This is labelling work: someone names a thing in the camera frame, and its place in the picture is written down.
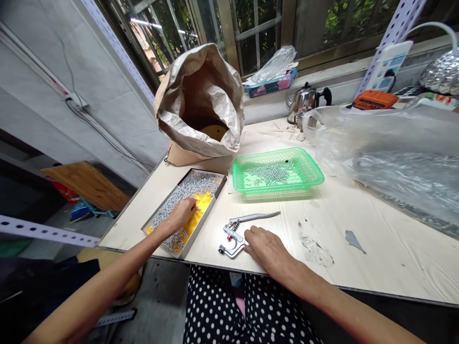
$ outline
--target polka dot pants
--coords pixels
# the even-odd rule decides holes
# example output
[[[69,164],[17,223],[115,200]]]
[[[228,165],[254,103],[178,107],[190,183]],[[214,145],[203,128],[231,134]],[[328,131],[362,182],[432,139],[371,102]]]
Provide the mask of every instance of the polka dot pants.
[[[242,274],[245,315],[229,273],[191,266],[183,343],[319,344],[299,299],[270,277]]]

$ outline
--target person's left hand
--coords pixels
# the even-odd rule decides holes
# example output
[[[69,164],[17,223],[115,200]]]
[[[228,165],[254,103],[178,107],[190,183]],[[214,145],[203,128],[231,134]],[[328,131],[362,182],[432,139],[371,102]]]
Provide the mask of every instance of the person's left hand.
[[[184,198],[175,205],[169,217],[160,223],[153,233],[160,234],[164,239],[170,237],[188,222],[195,211],[196,200],[191,197]]]

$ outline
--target plastic bag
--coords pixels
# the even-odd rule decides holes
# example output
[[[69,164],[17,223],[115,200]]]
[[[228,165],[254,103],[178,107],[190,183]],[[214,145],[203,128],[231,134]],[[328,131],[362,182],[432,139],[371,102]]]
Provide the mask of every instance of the plastic bag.
[[[287,68],[295,58],[295,55],[296,50],[291,45],[280,48],[258,72],[247,78],[247,80],[256,85],[273,79],[278,72]]]
[[[459,115],[432,107],[310,111],[326,174],[345,174],[419,221],[459,239]]]

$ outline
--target perforated angle bar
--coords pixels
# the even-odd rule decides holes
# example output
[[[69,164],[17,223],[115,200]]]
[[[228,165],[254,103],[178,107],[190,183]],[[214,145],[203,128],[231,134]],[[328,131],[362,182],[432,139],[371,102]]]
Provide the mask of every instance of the perforated angle bar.
[[[0,215],[0,233],[56,241],[84,247],[96,247],[100,240],[95,236],[87,236],[3,215]]]
[[[381,51],[390,44],[398,43],[399,39],[403,37],[405,32],[413,28],[425,3],[426,0],[400,0],[400,3],[392,16],[391,22],[387,26],[384,37],[376,50],[372,63],[368,67],[367,73],[363,77],[359,90],[354,98],[367,88]]]
[[[109,315],[104,315],[99,319],[97,324],[94,327],[105,326],[111,323],[117,323],[124,320],[132,319],[137,313],[137,309],[133,308],[127,312],[113,313]]]

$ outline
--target window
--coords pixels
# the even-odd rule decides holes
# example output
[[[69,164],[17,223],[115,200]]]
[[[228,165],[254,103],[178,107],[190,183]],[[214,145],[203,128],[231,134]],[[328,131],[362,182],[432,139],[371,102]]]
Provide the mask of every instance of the window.
[[[180,54],[210,42],[242,77],[263,67],[282,45],[296,48],[300,75],[371,56],[400,0],[98,1],[161,80]],[[427,0],[419,22],[441,21],[457,30],[458,3]],[[415,41],[439,35],[422,29]]]

